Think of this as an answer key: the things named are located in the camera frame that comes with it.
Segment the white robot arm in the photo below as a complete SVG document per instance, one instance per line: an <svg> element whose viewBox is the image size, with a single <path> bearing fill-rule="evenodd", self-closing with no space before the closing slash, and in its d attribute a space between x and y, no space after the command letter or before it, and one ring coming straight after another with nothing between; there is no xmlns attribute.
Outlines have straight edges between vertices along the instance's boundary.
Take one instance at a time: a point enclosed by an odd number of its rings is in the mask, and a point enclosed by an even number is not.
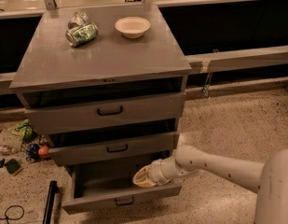
<svg viewBox="0 0 288 224"><path fill-rule="evenodd" d="M182 145L169 158L144 166L132 182L141 188L163 186L199 170L256 193L254 224L288 224L288 148L260 163L213 155Z"/></svg>

